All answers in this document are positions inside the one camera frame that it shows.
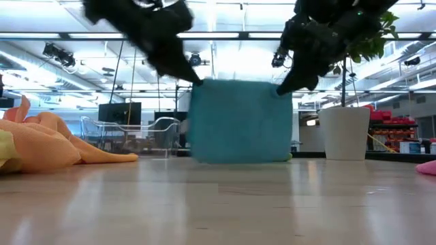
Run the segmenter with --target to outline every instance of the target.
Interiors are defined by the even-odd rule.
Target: shelf
[[[385,125],[385,124],[369,125],[370,129],[410,129],[412,127],[418,127],[418,125]]]

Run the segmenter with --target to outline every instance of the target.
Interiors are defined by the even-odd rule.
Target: television
[[[141,125],[141,103],[101,104],[98,107],[98,120],[119,125]]]

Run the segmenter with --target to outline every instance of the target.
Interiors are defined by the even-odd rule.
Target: security camera
[[[191,58],[189,58],[189,64],[193,67],[201,65],[202,59],[200,58],[200,54],[198,53],[191,54]]]
[[[404,61],[404,65],[406,65],[406,66],[418,65],[419,63],[421,63],[420,57],[416,57],[414,59],[411,59],[411,60],[408,60],[408,61]]]

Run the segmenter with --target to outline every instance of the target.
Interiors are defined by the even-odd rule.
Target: yellow cloth
[[[21,169],[12,133],[0,130],[0,174],[19,172]]]

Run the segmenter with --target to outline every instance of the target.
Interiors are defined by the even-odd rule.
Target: black screen
[[[98,108],[98,120],[119,125],[141,125],[141,103],[132,103],[129,117],[130,103],[101,104]]]
[[[12,107],[14,107],[14,99],[11,98],[0,99],[0,108],[12,108]]]

